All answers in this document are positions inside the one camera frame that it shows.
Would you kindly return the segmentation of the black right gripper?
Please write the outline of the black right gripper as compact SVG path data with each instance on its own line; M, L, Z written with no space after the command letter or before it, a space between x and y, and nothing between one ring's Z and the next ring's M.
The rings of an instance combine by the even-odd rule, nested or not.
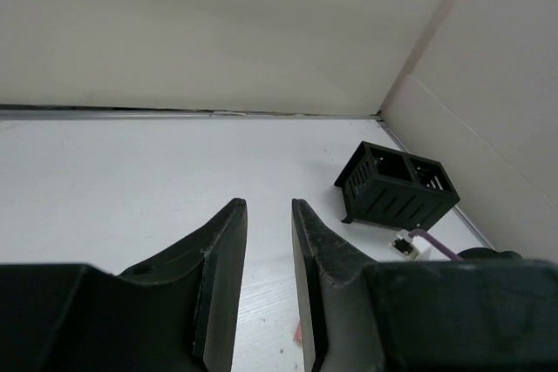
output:
M458 253L461 260L520 260L521 255L512 250L496 251L492 248L474 247Z

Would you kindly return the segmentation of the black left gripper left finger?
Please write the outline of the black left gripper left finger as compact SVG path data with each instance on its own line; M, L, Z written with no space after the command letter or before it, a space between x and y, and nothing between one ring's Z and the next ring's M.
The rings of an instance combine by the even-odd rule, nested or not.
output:
M248 232L246 200L119 278L136 286L127 323L145 371L229 371Z

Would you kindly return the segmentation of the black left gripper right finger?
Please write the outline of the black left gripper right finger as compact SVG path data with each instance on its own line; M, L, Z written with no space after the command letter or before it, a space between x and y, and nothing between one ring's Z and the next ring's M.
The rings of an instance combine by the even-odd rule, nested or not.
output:
M365 272L373 260L328 228L306 200L292 200L291 219L304 369L378 371Z

